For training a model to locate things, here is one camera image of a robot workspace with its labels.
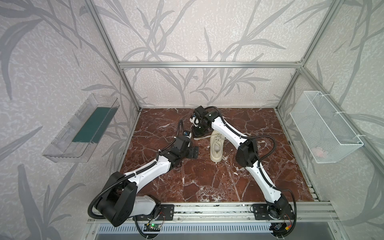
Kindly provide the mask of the cream white sneaker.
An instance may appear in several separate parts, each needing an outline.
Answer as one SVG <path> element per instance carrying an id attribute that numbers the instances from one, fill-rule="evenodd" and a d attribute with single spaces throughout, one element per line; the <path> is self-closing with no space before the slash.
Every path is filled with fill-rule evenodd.
<path id="1" fill-rule="evenodd" d="M 224 144 L 210 144 L 210 158 L 214 163 L 218 163 L 223 159 Z"/>

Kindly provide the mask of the white shoelace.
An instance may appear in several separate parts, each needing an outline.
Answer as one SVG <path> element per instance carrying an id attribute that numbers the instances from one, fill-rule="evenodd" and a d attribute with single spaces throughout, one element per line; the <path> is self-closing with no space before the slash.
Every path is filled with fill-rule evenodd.
<path id="1" fill-rule="evenodd" d="M 218 144 L 218 143 L 223 144 L 225 140 L 228 140 L 236 148 L 238 148 L 240 144 L 247 141 L 245 136 L 237 136 L 234 134 L 225 135 L 225 134 L 221 134 L 217 131 L 213 131 L 211 133 L 211 136 L 210 136 L 210 144 L 211 145 Z"/>

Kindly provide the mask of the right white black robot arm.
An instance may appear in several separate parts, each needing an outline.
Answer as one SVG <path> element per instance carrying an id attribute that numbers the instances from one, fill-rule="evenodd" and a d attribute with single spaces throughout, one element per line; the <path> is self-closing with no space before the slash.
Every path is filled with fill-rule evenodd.
<path id="1" fill-rule="evenodd" d="M 224 141 L 228 140 L 237 150 L 236 162 L 245 168 L 254 178 L 261 189 L 267 211 L 272 219 L 279 220 L 292 215 L 293 223 L 297 220 L 297 204 L 293 192 L 289 189 L 279 189 L 272 182 L 262 166 L 262 160 L 269 157 L 276 149 L 276 141 L 268 135 L 247 136 L 233 126 L 223 117 L 221 111 L 214 106 L 197 107 L 191 115 L 193 124 L 192 133 L 195 139 L 210 135 L 210 158 L 213 162 L 220 162 L 223 158 Z M 273 149 L 260 157 L 258 139 L 272 140 Z"/>

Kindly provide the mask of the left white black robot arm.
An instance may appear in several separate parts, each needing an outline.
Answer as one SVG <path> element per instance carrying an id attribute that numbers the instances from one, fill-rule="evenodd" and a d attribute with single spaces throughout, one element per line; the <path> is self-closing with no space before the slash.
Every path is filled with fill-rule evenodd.
<path id="1" fill-rule="evenodd" d="M 183 159 L 196 159 L 198 150 L 198 147 L 193 147 L 190 137 L 176 137 L 171 148 L 160 151 L 150 163 L 125 174 L 113 173 L 89 204 L 89 217 L 106 219 L 114 227 L 136 216 L 157 217 L 161 203 L 149 196 L 138 196 L 137 193 L 157 177 L 177 167 Z"/>

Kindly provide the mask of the green lit circuit board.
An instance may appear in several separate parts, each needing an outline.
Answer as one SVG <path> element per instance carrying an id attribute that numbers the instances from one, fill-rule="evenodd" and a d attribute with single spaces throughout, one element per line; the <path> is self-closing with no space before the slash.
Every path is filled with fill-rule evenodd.
<path id="1" fill-rule="evenodd" d="M 163 224 L 144 224 L 143 231 L 146 232 L 160 232 Z"/>

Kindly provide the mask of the right wiring connector bundle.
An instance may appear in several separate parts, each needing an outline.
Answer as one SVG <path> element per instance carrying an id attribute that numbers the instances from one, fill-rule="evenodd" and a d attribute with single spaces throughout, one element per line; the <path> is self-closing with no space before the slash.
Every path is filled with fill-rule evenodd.
<path id="1" fill-rule="evenodd" d="M 288 232 L 292 225 L 286 223 L 272 223 L 270 230 L 273 232 Z"/>

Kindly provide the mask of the pink object in basket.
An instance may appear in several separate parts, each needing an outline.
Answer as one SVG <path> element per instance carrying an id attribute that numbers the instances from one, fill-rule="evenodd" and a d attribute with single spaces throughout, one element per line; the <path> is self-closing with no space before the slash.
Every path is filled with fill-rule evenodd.
<path id="1" fill-rule="evenodd" d="M 327 156 L 328 152 L 323 150 L 321 147 L 312 148 L 312 153 L 315 158 L 324 158 Z"/>

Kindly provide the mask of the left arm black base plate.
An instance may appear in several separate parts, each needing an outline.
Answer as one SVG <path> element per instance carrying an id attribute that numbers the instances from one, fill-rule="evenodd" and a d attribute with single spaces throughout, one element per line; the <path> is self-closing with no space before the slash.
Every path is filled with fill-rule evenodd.
<path id="1" fill-rule="evenodd" d="M 175 213 L 175 205 L 160 204 L 156 205 L 149 215 L 140 215 L 138 221 L 172 221 Z"/>

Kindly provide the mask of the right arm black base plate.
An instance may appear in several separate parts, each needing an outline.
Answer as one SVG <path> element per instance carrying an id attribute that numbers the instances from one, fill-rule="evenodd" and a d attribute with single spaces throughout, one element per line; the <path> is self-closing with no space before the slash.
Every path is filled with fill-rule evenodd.
<path id="1" fill-rule="evenodd" d="M 266 220 L 266 221 L 283 221 L 290 219 L 291 221 L 295 218 L 295 212 L 292 205 L 282 211 L 277 217 L 273 217 L 269 212 L 269 206 L 267 204 L 252 204 L 250 211 L 254 214 L 255 220 Z"/>

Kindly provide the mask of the clear plastic wall bin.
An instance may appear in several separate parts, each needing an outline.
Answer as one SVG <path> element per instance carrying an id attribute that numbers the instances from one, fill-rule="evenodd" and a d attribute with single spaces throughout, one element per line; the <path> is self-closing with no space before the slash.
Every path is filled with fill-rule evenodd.
<path id="1" fill-rule="evenodd" d="M 43 151 L 55 163 L 86 163 L 120 107 L 117 97 L 90 94 Z"/>

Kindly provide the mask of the aluminium frame cage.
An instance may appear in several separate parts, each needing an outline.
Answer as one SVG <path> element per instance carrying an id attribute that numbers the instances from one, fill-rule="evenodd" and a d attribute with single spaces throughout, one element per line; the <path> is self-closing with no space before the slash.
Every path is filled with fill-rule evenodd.
<path id="1" fill-rule="evenodd" d="M 117 55 L 115 51 L 113 50 L 111 41 L 108 37 L 107 31 L 105 30 L 102 19 L 100 17 L 99 11 L 97 10 L 97 7 L 93 1 L 85 1 L 86 9 L 90 13 L 92 20 L 94 24 L 97 27 L 97 30 L 99 34 L 101 35 L 102 40 L 104 41 L 105 46 L 107 47 L 107 50 L 112 57 L 112 62 L 114 66 L 116 67 L 118 74 L 120 77 L 123 78 L 123 80 L 126 83 L 126 88 L 128 89 L 129 93 L 134 96 L 132 87 L 128 83 L 124 73 L 124 68 L 245 68 L 245 69 L 262 69 L 262 68 L 288 68 L 288 69 L 295 69 L 295 74 L 292 77 L 292 80 L 290 81 L 288 87 L 284 91 L 284 94 L 279 101 L 278 105 L 281 105 L 281 103 L 285 100 L 287 97 L 289 91 L 293 88 L 294 84 L 297 81 L 297 78 L 299 75 L 302 75 L 305 77 L 308 81 L 308 83 L 317 91 L 321 92 L 323 96 L 327 98 L 327 100 L 330 101 L 331 105 L 335 107 L 338 111 L 342 111 L 343 109 L 341 106 L 331 97 L 329 92 L 315 79 L 314 75 L 310 73 L 310 71 L 306 68 L 306 65 L 310 59 L 310 57 L 313 55 L 315 48 L 320 44 L 321 39 L 325 35 L 327 29 L 329 26 L 331 26 L 334 18 L 340 11 L 340 8 L 345 3 L 345 1 L 332 1 L 330 4 L 330 8 L 327 11 L 325 18 L 322 20 L 317 32 L 315 33 L 314 38 L 312 39 L 308 49 L 306 50 L 303 58 L 300 61 L 296 62 L 199 62 L 199 61 L 182 61 L 182 62 L 120 62 L 117 58 Z"/>

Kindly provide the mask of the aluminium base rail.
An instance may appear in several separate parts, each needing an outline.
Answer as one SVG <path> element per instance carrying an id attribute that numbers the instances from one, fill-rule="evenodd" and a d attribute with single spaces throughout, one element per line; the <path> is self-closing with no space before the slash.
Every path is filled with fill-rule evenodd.
<path id="1" fill-rule="evenodd" d="M 144 232 L 155 240 L 275 240 L 272 223 L 295 224 L 287 240 L 347 240 L 339 216 L 330 202 L 298 202 L 297 220 L 255 220 L 252 204 L 233 203 L 175 203 L 172 221 L 153 221 L 163 224 L 160 232 Z"/>

